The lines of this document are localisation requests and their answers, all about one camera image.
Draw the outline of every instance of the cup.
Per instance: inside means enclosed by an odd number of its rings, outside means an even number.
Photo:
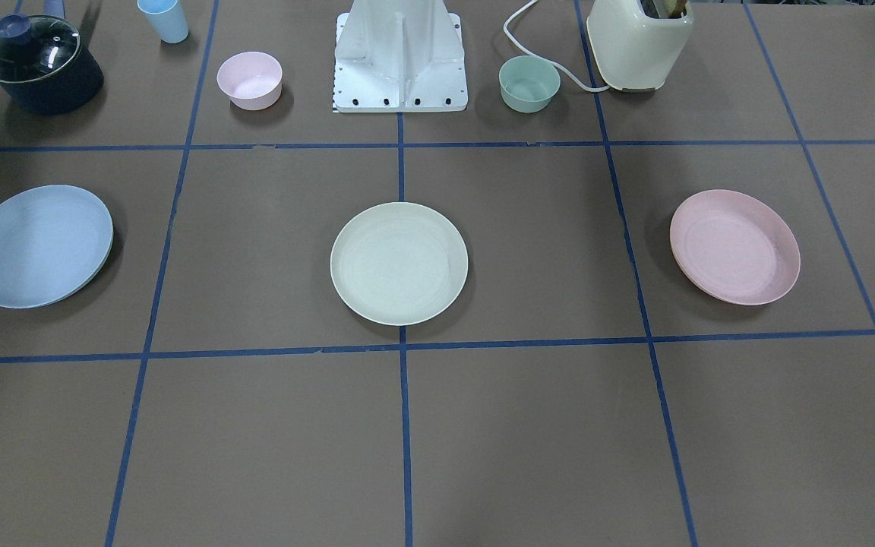
[[[261,110],[282,94],[282,65],[268,53],[241,52],[222,63],[216,80],[235,106]]]
[[[188,20],[180,0],[137,0],[137,9],[164,42],[177,44],[188,38]]]
[[[524,114],[544,109],[559,91],[559,83],[556,67],[531,55],[508,59],[499,70],[501,100]]]

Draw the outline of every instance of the blue cup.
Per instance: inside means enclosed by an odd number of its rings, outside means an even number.
[[[164,42],[177,44],[188,38],[188,20],[180,0],[137,0],[137,9]]]

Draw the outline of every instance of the pink plate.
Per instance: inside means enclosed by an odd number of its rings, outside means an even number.
[[[671,219],[678,266],[702,291],[725,302],[768,304],[799,277],[799,246],[763,202],[732,190],[694,194]]]

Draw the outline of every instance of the table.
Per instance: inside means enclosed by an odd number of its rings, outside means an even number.
[[[86,188],[115,241],[79,293],[0,308],[0,546],[875,545],[875,6],[695,4],[661,90],[564,81],[520,115],[497,71],[521,2],[447,4],[468,109],[344,115],[348,0],[185,0],[178,45],[69,2],[105,87],[52,118],[0,89],[0,202]],[[596,77],[590,8],[514,31]],[[285,68],[260,112],[213,81],[248,49]],[[791,226],[785,298],[678,270],[671,215],[709,188]],[[340,228],[398,200],[471,259],[404,328],[329,275]]]

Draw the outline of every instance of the white mounting plate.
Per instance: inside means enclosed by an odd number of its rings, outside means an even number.
[[[341,14],[336,18],[337,42],[349,15]],[[461,17],[448,15],[461,40]],[[352,63],[336,60],[333,67],[334,112],[459,112],[468,106],[464,58],[461,62],[431,63],[410,83],[409,98],[403,104],[396,100],[400,96],[400,82],[353,68]]]

